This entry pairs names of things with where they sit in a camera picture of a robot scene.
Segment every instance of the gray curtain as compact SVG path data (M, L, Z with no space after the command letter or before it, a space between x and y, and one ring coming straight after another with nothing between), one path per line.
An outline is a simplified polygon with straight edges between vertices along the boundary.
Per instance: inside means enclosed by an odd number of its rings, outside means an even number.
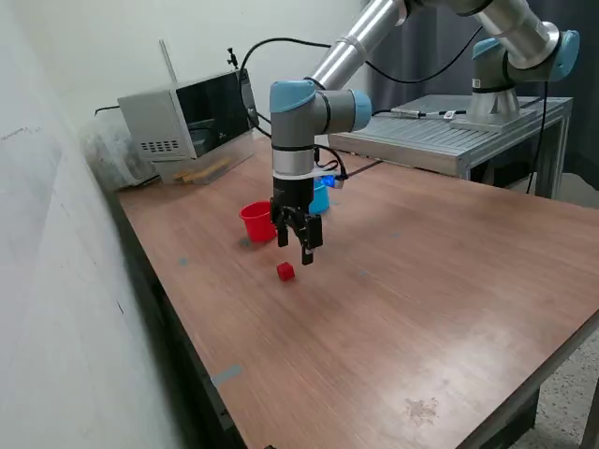
M599 190L599 2L583 0L529 0L531 8L544 21L562 30L578 30L581 49L577 67L570 77L549 85L550 96L573 96L574 111L570 127L565 170L580 175ZM447 8L419 11L376 49L373 62L399 79L425 77L446 64L476 31L479 23L456 16ZM484 30L476 41L487 38ZM405 85L386 80L371 72L370 91L376 109L395 107L427 94L470 94L472 49L435 80ZM540 83L522 85L519 94L541 95Z

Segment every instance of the silver arm segment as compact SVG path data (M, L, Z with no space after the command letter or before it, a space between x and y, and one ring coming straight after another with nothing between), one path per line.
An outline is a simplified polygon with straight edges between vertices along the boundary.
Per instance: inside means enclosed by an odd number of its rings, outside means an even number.
M450 7L462 17L475 17L507 50L516 69L542 64L560 40L558 28L541 22L526 0L372 0L308 78L323 90L343 88L368 54L395 26L406 21L411 10L438 6Z
M543 63L560 40L557 26L541 22L526 0L494 0L475 17L507 50L510 64L520 70Z
M407 17L408 8L403 0L372 0L308 78L323 90L341 89L366 62L370 51Z

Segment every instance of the red cup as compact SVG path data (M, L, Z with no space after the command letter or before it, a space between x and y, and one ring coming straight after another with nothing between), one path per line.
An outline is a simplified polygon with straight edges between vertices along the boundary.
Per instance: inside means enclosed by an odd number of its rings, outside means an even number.
M240 217L245 223L251 241L269 241L277 237L277 230L270 222L270 202L258 201L244 207Z

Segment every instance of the blue joint cap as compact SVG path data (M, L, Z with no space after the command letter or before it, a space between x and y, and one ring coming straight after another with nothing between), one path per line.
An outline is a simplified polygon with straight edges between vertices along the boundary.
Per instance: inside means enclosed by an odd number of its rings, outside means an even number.
M362 91L351 91L356 103L356 115L352 131L365 128L373 116L373 104L371 99Z
M326 185L327 187L335 187L335 177L334 176L323 176L322 179L320 180L324 185Z
M499 41L495 37L491 37L489 39L481 40L476 43L475 48L473 50L472 59L476 59L487 51L490 51L499 45Z
M315 96L316 86L310 80L277 81L270 87L270 113L299 108Z
M566 31L562 35L562 43L555 56L555 64L551 69L549 81L561 81L574 68L580 51L580 34L578 31Z

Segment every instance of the metal table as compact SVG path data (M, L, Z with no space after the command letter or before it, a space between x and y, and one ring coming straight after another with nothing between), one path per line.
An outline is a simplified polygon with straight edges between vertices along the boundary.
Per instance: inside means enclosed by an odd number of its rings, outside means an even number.
M525 107L535 99L520 97L520 106ZM469 104L469 95L428 95L401 108L435 112L468 109ZM546 134L536 179L537 196L553 198L559 191L572 105L572 98L548 100ZM329 143L340 150L470 180L473 168L538 134L543 102L523 108L527 110L534 113L502 133L459 129L444 120L400 119L381 114L361 131L330 136Z

